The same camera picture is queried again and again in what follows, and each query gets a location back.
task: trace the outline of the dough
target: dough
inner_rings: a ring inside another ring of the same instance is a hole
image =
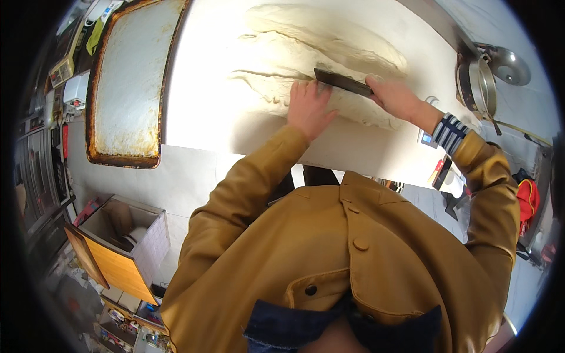
[[[236,71],[276,75],[295,79],[314,79],[314,68],[339,73],[365,83],[365,73],[336,63],[321,51],[277,32],[259,33],[238,39]]]
[[[253,107],[254,109],[273,115],[286,116],[290,102],[290,87],[295,81],[294,78],[256,75],[245,71],[234,71],[229,78],[244,80],[249,87],[263,97],[264,103]],[[364,125],[399,130],[405,123],[385,112],[372,100],[338,87],[333,87],[328,103],[328,111],[333,109],[339,109],[340,116]]]
[[[276,31],[298,39],[358,71],[384,77],[408,75],[406,58],[392,44],[327,10],[306,5],[259,5],[247,10],[245,23],[258,32]],[[372,69],[361,70],[360,65]]]

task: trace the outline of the cable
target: cable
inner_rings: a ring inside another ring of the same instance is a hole
[[[504,123],[503,121],[499,121],[499,120],[495,120],[494,122],[497,123],[498,125],[506,126],[507,128],[511,128],[511,129],[514,129],[514,130],[519,131],[519,132],[521,132],[521,133],[528,134],[528,135],[530,135],[531,137],[533,137],[533,138],[535,138],[536,140],[539,140],[539,141],[545,143],[545,144],[548,145],[548,146],[553,146],[553,144],[552,144],[551,142],[549,142],[548,140],[546,140],[546,139],[544,139],[544,138],[542,138],[542,137],[539,137],[538,135],[533,134],[533,133],[531,133],[531,132],[529,132],[529,131],[527,131],[527,130],[524,130],[524,129],[519,128],[519,127],[517,127],[517,126],[514,126],[514,125],[512,125],[512,124]]]

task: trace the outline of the denim shirt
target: denim shirt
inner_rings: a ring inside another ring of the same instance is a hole
[[[440,306],[391,326],[363,317],[351,299],[349,292],[329,311],[291,309],[257,300],[244,332],[247,352],[296,352],[320,338],[343,313],[359,343],[371,352],[433,352],[441,327]]]

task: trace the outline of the green cloth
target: green cloth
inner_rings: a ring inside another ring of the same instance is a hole
[[[86,42],[86,51],[91,56],[96,51],[96,46],[100,40],[100,34],[102,34],[102,28],[104,28],[104,22],[102,22],[101,19],[98,19],[94,24],[94,29],[92,30],[90,38],[88,38],[88,42]]]

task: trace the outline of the rusty baking sheet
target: rusty baking sheet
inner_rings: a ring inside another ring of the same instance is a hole
[[[102,32],[86,98],[91,163],[153,169],[176,37],[190,0],[139,0],[114,12]]]

